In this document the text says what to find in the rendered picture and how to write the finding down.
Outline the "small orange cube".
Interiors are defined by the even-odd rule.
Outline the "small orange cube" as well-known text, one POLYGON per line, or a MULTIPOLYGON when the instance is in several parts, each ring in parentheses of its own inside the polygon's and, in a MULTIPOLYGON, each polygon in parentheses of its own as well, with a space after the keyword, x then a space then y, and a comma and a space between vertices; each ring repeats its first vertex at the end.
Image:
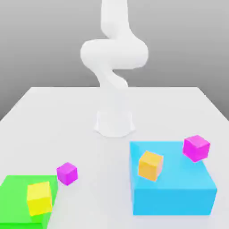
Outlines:
POLYGON ((145 151, 138 163, 138 175, 151 181, 156 181, 163 167, 163 156, 145 151))

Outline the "small magenta cube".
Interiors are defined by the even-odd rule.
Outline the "small magenta cube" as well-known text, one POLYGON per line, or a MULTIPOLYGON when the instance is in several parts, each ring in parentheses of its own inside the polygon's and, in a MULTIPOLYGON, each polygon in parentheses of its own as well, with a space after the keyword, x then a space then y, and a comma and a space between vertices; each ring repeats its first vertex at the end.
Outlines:
POLYGON ((193 162, 198 162, 208 157, 210 142, 199 135, 184 139, 182 152, 193 162))
POLYGON ((66 162, 56 169, 58 179, 66 186, 78 179, 77 168, 66 162))

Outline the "small yellow cube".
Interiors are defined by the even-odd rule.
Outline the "small yellow cube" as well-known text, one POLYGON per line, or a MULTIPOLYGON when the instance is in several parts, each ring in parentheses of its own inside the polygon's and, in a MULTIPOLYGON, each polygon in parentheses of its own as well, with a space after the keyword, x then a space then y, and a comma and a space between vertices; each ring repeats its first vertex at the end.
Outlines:
POLYGON ((31 216, 52 211, 50 182, 40 182, 27 186, 26 202, 31 216))

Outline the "large blue box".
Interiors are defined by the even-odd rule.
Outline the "large blue box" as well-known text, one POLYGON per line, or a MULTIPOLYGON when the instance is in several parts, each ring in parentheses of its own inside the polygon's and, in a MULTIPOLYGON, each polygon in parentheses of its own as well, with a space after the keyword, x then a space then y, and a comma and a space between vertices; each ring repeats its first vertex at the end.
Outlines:
POLYGON ((181 141, 131 141, 129 174, 134 215, 210 215, 217 187, 202 161, 193 162, 181 141), (138 175, 145 151, 163 156, 158 179, 138 175))

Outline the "large green box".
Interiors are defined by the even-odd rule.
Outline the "large green box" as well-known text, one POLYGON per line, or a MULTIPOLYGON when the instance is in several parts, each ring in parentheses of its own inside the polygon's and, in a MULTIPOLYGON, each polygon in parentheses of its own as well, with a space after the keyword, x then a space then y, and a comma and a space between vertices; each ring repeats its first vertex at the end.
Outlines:
POLYGON ((56 175, 8 175, 0 185, 0 229, 47 229, 51 212, 31 216, 27 186, 50 182, 52 206, 58 191, 56 175))

